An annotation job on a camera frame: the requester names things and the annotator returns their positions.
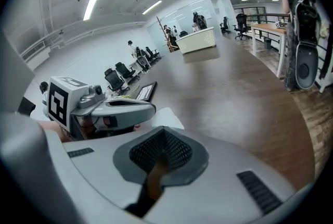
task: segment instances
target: fluorescent light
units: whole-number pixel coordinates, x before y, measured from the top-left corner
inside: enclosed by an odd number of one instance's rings
[[[193,4],[196,4],[196,3],[201,2],[201,1],[203,1],[203,0],[200,0],[200,1],[197,1],[197,2],[194,2],[194,3],[191,3],[191,4],[189,4],[189,5],[193,5]]]
[[[95,3],[97,0],[89,0],[89,3],[87,5],[87,8],[84,13],[83,20],[88,20],[90,18],[90,15],[94,9]]]
[[[147,13],[148,11],[150,11],[151,9],[153,9],[155,6],[157,6],[158,4],[160,4],[162,2],[162,0],[159,0],[157,3],[154,3],[151,7],[149,7],[146,11],[144,11],[142,13],[142,15],[144,15],[145,13]]]
[[[177,18],[177,17],[180,17],[180,16],[182,16],[183,14],[180,14],[179,16],[176,16],[175,18]],[[175,18],[173,18],[173,19],[175,19]]]
[[[196,10],[196,9],[198,9],[198,8],[201,8],[202,6],[199,6],[199,7],[197,7],[197,8],[194,8],[194,9],[192,9],[191,11],[193,11],[193,10]]]
[[[169,15],[172,15],[173,13],[176,13],[177,11],[178,11],[178,10],[176,10],[175,12],[172,12],[172,13],[166,15],[165,18],[168,17]]]

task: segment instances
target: wooden floor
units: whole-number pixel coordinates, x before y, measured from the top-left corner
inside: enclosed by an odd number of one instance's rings
[[[252,53],[252,39],[235,40],[233,33],[224,35]],[[279,54],[266,50],[263,43],[257,41],[257,58],[273,73],[276,73]],[[283,67],[281,81],[284,80],[286,64]],[[333,88],[326,88],[323,93],[316,86],[309,90],[296,90],[290,93],[298,105],[311,136],[315,154],[316,178],[323,169],[333,145]]]

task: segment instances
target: black grille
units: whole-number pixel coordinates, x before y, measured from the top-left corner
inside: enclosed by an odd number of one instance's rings
[[[130,159],[141,169],[150,173],[158,158],[165,154],[170,170],[185,165],[192,156],[189,145],[172,134],[161,130],[130,150]]]
[[[67,152],[67,154],[70,158],[73,158],[73,157],[77,157],[77,156],[92,153],[93,151],[94,150],[92,150],[91,148],[84,148],[84,149],[80,149],[80,150],[76,150],[76,151]]]
[[[244,171],[237,174],[237,177],[265,215],[282,204],[274,193],[252,171]]]

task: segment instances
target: reception desk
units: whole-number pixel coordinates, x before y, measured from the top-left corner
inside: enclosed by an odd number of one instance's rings
[[[176,41],[182,54],[216,46],[214,27],[194,32]]]

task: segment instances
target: black office chair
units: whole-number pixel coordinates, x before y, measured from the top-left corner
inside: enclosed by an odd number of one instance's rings
[[[149,49],[149,47],[147,46],[147,47],[146,47],[146,51],[148,52],[148,54],[150,55],[151,58],[155,58],[155,59],[157,59],[157,58],[161,58],[160,55],[159,55],[159,53],[157,53],[157,50],[154,50],[155,53],[153,53],[153,52]]]
[[[186,35],[188,35],[188,33],[186,32],[186,31],[182,31],[180,34],[179,34],[179,37],[181,38],[181,37],[184,37],[184,36],[186,36]]]
[[[223,18],[223,23],[220,23],[220,27],[221,27],[221,32],[222,34],[224,33],[230,33],[231,31],[229,31],[229,27],[228,27],[228,19],[227,17]]]
[[[155,63],[154,60],[149,55],[147,55],[147,53],[144,50],[141,49],[140,52],[142,56],[147,58],[149,63]]]
[[[129,87],[122,89],[124,82],[118,77],[118,74],[115,70],[109,68],[107,71],[104,72],[104,74],[105,79],[110,83],[110,86],[108,86],[108,88],[110,88],[111,91],[116,92],[119,90],[119,95],[122,95],[125,91],[130,90]]]
[[[247,38],[251,38],[249,35],[243,34],[244,32],[247,33],[248,32],[248,26],[246,25],[246,15],[240,13],[236,16],[237,19],[237,24],[238,24],[238,28],[236,28],[236,25],[233,25],[235,28],[235,31],[239,31],[239,35],[235,37],[235,39],[237,37],[240,37],[240,39],[242,40],[243,37],[247,37]]]
[[[131,70],[132,71],[129,71],[126,68],[126,66],[121,62],[116,64],[116,71],[118,71],[124,79],[130,79],[130,81],[128,83],[130,83],[135,78],[137,78],[137,79],[140,78],[138,75],[133,76],[135,73],[135,70],[133,70],[133,68],[131,68]]]

